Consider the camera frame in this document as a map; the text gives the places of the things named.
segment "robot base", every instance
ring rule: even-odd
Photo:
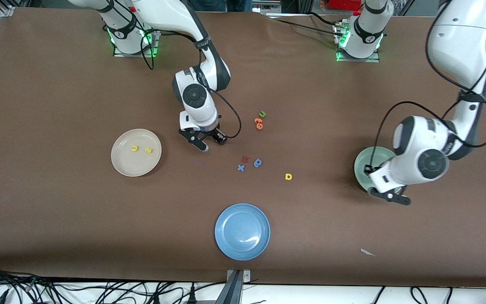
[[[143,43],[143,54],[146,58],[151,58],[151,52],[153,52],[153,57],[157,57],[157,51],[159,48],[159,40],[160,40],[160,32],[153,32],[151,35],[151,46],[153,49],[150,48],[149,43]],[[113,56],[114,57],[142,57],[141,52],[137,52],[136,54],[126,54],[121,52],[114,43],[113,45]]]
[[[343,19],[341,22],[335,23],[332,26],[333,32],[341,33],[342,36],[335,36],[335,48],[336,48],[336,59],[337,61],[351,61],[351,62],[380,62],[380,56],[378,50],[375,50],[372,55],[367,58],[355,58],[350,56],[346,50],[340,45],[345,42],[345,39],[349,38],[349,23],[348,19]]]

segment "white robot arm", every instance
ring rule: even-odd
[[[137,27],[136,16],[114,0],[68,0],[83,8],[97,10],[108,27],[116,47],[125,54],[139,53],[145,46],[143,33]]]
[[[187,0],[132,0],[142,20],[154,29],[183,31],[194,39],[205,61],[179,71],[172,81],[172,88],[185,111],[179,117],[181,136],[203,152],[208,145],[203,142],[212,136],[219,144],[227,140],[219,129],[219,115],[209,90],[224,90],[230,82],[230,70],[213,45],[204,25]]]
[[[348,19],[349,32],[339,46],[354,58],[367,58],[378,48],[389,19],[391,0],[367,0],[359,16]]]
[[[392,198],[394,188],[435,181],[449,160],[469,154],[478,138],[478,120],[486,98],[486,0],[442,0],[444,10],[430,30],[428,55],[465,88],[451,121],[410,116],[395,129],[396,156],[370,173],[372,195]]]

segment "brown table surface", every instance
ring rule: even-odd
[[[456,99],[424,57],[431,19],[393,18],[381,62],[349,63],[335,61],[328,34],[255,13],[200,17],[232,72],[222,93],[243,119],[240,136],[205,154],[177,133],[183,107],[170,82],[198,58],[184,38],[163,37],[149,71],[142,58],[112,57],[96,11],[18,8],[2,19],[0,268],[184,281],[249,268],[261,283],[486,286],[486,147],[408,187],[411,206],[368,196],[354,177],[390,106],[413,100],[442,113]],[[235,133],[233,113],[216,106]],[[407,115],[426,114],[396,110],[382,146]],[[486,110],[481,125],[484,139]],[[160,164],[139,178],[110,162],[116,138],[134,128],[162,141]],[[263,165],[237,171],[243,155]],[[263,210],[272,231],[247,262],[224,256],[213,234],[241,202]]]

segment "green led light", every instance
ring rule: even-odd
[[[341,39],[341,40],[340,40],[340,43],[339,43],[339,45],[340,45],[342,48],[345,48],[345,47],[346,47],[346,44],[348,43],[348,39],[350,38],[350,32],[346,32],[346,33],[347,33],[346,38]]]
[[[380,47],[380,42],[382,42],[383,34],[378,38],[378,44],[376,45],[376,50]]]
[[[112,42],[112,44],[115,45],[116,43],[114,42],[112,33],[110,33],[110,31],[108,31],[108,35],[110,35],[110,41]]]

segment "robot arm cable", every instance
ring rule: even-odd
[[[295,25],[296,27],[304,27],[305,29],[310,29],[310,30],[314,30],[314,31],[322,32],[322,33],[330,33],[330,34],[335,35],[335,36],[343,36],[341,33],[335,33],[335,32],[332,32],[332,31],[321,30],[321,29],[317,29],[316,27],[307,27],[307,25],[302,25],[302,24],[293,23],[293,22],[290,22],[290,21],[279,20],[279,19],[275,19],[275,20],[282,22],[282,23]]]
[[[370,163],[368,164],[368,167],[367,169],[369,169],[370,171],[374,170],[374,167],[373,167],[373,158],[374,158],[374,152],[376,150],[376,147],[378,146],[378,138],[380,137],[380,132],[382,131],[382,127],[383,127],[383,124],[385,123],[387,117],[389,116],[390,112],[393,111],[393,109],[395,109],[397,106],[400,106],[401,104],[412,104],[414,106],[418,106],[419,108],[423,109],[424,111],[428,112],[430,115],[434,116],[434,118],[440,120],[440,122],[442,124],[444,124],[447,129],[449,129],[451,132],[455,132],[453,129],[451,129],[451,127],[449,127],[449,125],[444,121],[444,119],[438,117],[438,115],[436,115],[433,111],[429,110],[428,108],[426,108],[425,106],[422,106],[421,104],[418,104],[417,102],[413,102],[413,101],[403,101],[403,102],[399,102],[397,104],[394,104],[386,113],[386,115],[384,115],[383,119],[382,119],[382,122],[380,123],[380,127],[378,127],[378,133],[376,133],[376,138],[374,140],[374,145],[373,145],[373,151],[372,151],[372,154],[370,154]],[[463,140],[461,140],[459,137],[457,137],[457,140],[462,142],[462,144],[464,144],[465,146],[469,147],[469,148],[480,148],[480,147],[483,147],[483,146],[486,146],[486,142],[482,143],[482,144],[469,144]]]
[[[117,4],[119,4],[121,7],[123,7],[125,10],[127,10],[130,14],[133,14],[133,12],[131,12],[127,6],[121,4],[121,2],[119,2],[119,0],[114,0],[115,2],[117,2]],[[127,20],[127,22],[131,22],[127,17],[125,17],[125,15],[123,15],[119,10],[117,10],[117,8],[114,8],[114,11],[120,15],[123,19]],[[138,26],[137,28],[140,29],[142,32],[143,32],[143,36],[146,37],[149,33],[151,33],[152,31],[146,31],[144,28],[143,28],[143,25],[142,23],[140,23],[139,20],[136,20]],[[143,43],[143,40],[140,40],[139,43],[140,43],[140,52],[141,52],[141,55],[142,55],[142,58],[143,58],[143,61],[145,61],[145,63],[147,64],[147,67],[150,69],[150,70],[153,70],[154,67],[155,67],[155,63],[154,63],[154,54],[153,54],[153,46],[151,45],[151,41],[149,40],[149,38],[146,38],[147,40],[147,44],[151,50],[151,64],[149,64],[149,62],[147,61],[146,57],[145,57],[145,53],[143,52],[143,47],[142,47],[142,43]]]
[[[239,114],[238,112],[234,109],[234,107],[230,104],[230,102],[228,102],[228,100],[226,100],[226,98],[224,98],[224,96],[222,96],[221,94],[219,94],[219,92],[215,91],[215,90],[212,90],[210,88],[208,88],[211,92],[215,93],[215,95],[219,96],[222,100],[224,100],[224,102],[226,102],[226,104],[230,107],[230,109],[232,109],[232,111],[234,112],[234,114],[237,116],[238,118],[238,121],[239,121],[239,129],[238,129],[238,132],[235,133],[235,135],[233,136],[228,136],[226,135],[227,138],[235,138],[236,136],[239,135],[239,133],[241,132],[241,117],[239,117]]]

